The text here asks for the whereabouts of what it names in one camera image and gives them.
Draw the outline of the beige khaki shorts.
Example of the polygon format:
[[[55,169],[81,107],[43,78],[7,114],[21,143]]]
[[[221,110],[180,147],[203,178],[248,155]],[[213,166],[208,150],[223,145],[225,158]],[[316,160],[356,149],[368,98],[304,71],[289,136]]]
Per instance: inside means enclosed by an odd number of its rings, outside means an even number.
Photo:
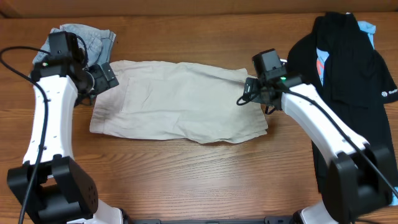
[[[237,144],[267,133],[259,104],[236,104],[249,76],[244,68],[127,60],[111,68],[119,85],[97,96],[92,133],[200,144]]]

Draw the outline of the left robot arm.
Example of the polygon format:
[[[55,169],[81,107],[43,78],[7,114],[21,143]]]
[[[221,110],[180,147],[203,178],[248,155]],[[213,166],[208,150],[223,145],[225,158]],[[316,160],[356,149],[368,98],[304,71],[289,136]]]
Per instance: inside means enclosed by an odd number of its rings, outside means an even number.
[[[22,165],[7,184],[34,223],[129,223],[120,208],[100,200],[94,180],[75,162],[73,110],[118,85],[110,65],[88,65],[83,39],[71,32],[49,35],[45,58],[28,76],[34,86],[32,134]]]

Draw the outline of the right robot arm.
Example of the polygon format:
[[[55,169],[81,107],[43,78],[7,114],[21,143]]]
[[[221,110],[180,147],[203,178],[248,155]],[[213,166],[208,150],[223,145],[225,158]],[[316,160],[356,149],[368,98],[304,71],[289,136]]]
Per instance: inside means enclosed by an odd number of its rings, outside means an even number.
[[[322,100],[316,88],[275,49],[252,57],[257,76],[247,78],[237,105],[260,103],[293,118],[321,152],[328,167],[322,199],[290,217],[265,223],[355,223],[362,215],[390,206],[393,158],[386,147],[372,147]]]

